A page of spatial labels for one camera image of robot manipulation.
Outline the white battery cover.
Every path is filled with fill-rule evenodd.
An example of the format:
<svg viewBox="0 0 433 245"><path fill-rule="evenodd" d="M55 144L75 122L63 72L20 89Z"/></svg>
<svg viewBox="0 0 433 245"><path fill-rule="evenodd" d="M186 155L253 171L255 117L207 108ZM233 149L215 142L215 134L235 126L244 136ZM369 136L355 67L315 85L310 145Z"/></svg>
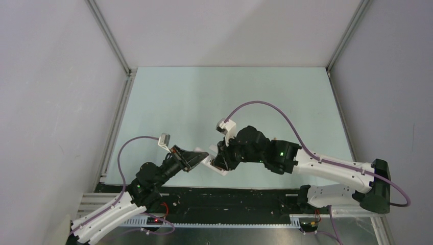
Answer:
<svg viewBox="0 0 433 245"><path fill-rule="evenodd" d="M215 152L215 153L217 153L218 152L218 147L216 146L216 145L210 145L209 146L209 149L211 150L211 151L213 151L213 152Z"/></svg>

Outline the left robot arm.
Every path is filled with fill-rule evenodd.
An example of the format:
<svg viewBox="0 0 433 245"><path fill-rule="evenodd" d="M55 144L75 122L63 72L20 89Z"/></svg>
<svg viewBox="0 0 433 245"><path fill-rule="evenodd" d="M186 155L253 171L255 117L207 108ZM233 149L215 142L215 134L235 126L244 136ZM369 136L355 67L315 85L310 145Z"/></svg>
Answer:
<svg viewBox="0 0 433 245"><path fill-rule="evenodd" d="M67 244L96 244L114 228L143 212L156 212L161 206L159 188L180 171L189 172L213 156L208 152L170 149L161 165L146 162L135 179L110 202L71 222Z"/></svg>

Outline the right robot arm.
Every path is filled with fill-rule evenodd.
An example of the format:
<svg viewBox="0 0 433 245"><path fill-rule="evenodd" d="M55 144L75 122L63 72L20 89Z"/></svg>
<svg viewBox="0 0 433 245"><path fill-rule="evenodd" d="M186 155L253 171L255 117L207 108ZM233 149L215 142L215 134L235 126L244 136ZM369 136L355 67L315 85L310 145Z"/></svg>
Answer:
<svg viewBox="0 0 433 245"><path fill-rule="evenodd" d="M355 205L367 211L390 212L391 186L389 165L382 159L372 163L326 159L316 153L309 154L297 143L270 140L252 126L234 129L218 126L224 135L217 144L217 156L211 165L219 170L235 170L241 163L261 163L269 171L283 175L312 175L334 181L328 186L303 185L297 198L297 208L310 213L315 208Z"/></svg>

